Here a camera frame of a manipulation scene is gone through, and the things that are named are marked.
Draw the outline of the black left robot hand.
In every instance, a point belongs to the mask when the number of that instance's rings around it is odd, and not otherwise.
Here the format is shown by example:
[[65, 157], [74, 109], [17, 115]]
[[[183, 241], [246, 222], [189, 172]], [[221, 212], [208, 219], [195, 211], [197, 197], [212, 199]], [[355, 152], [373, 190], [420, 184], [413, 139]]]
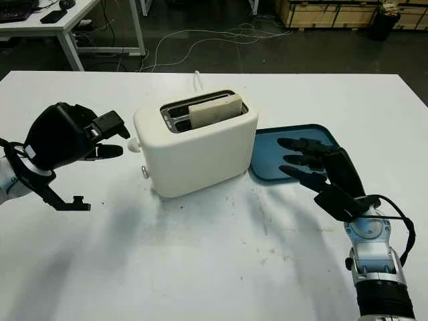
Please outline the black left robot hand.
[[76, 161], [122, 155], [121, 146], [101, 143], [115, 135], [130, 138], [117, 112], [112, 110], [97, 116], [79, 104], [58, 102], [47, 107], [31, 125], [24, 149], [37, 168], [48, 171]]

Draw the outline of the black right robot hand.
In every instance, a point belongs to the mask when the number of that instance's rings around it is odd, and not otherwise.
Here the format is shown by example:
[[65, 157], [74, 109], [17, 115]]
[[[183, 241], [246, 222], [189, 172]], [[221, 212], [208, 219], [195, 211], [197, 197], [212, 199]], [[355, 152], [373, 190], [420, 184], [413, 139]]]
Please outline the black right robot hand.
[[362, 181], [341, 146], [328, 146], [309, 138], [278, 138], [277, 143], [296, 152], [283, 156], [286, 163], [279, 170], [301, 185], [317, 193], [335, 186], [352, 198], [365, 195]]

